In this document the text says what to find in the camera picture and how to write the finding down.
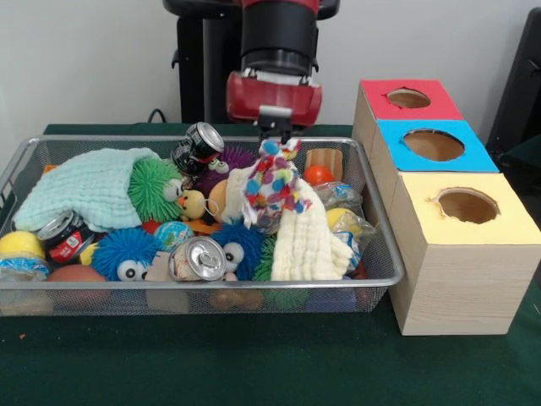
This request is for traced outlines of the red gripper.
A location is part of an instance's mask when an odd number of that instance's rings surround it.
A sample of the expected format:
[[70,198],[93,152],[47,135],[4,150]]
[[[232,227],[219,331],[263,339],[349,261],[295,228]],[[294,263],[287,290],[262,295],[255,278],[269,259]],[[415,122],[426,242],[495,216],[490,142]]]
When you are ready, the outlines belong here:
[[260,141],[275,129],[286,144],[292,137],[292,125],[314,125],[321,102],[322,87],[309,76],[244,70],[231,72],[227,79],[229,118],[254,122]]

